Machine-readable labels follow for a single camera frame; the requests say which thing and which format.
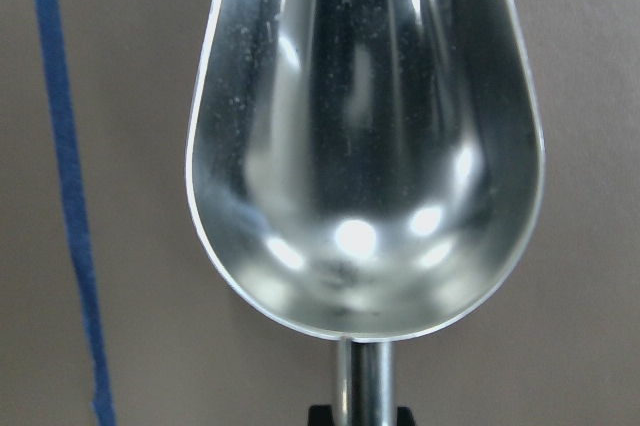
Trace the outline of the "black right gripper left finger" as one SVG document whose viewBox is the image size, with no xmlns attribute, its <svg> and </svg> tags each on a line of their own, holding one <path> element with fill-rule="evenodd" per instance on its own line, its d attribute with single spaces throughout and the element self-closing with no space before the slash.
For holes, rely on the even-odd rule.
<svg viewBox="0 0 640 426">
<path fill-rule="evenodd" d="M 327 397 L 326 401 L 311 404 L 307 410 L 308 426 L 335 426 L 336 396 Z"/>
</svg>

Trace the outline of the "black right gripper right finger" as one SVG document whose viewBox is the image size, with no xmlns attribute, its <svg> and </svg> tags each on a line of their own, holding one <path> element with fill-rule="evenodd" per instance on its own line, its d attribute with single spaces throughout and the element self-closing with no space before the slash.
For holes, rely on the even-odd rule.
<svg viewBox="0 0 640 426">
<path fill-rule="evenodd" d="M 406 405 L 400 397 L 396 398 L 396 406 L 396 425 L 415 426 L 416 420 L 411 408 Z"/>
</svg>

